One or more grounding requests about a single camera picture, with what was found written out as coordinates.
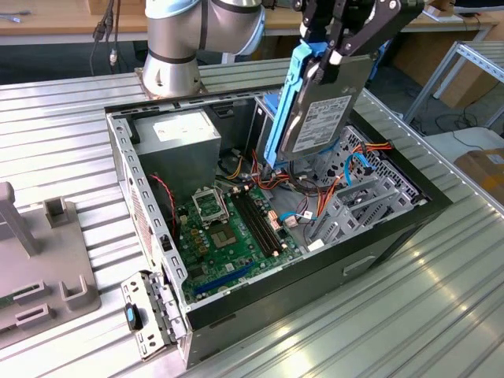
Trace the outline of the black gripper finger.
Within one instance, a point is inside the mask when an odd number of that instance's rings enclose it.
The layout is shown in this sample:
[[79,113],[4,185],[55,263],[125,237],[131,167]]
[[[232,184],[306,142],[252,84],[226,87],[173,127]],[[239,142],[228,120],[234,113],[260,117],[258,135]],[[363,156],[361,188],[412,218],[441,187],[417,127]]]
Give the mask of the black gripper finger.
[[364,81],[368,81],[379,48],[417,18],[423,8],[422,1],[350,1],[341,45],[333,50],[327,44],[313,81],[334,83],[340,64],[348,57],[369,59],[363,73]]
[[333,50],[339,48],[349,6],[350,1],[344,0],[294,0],[293,10],[302,13],[302,40],[306,43],[325,42]]

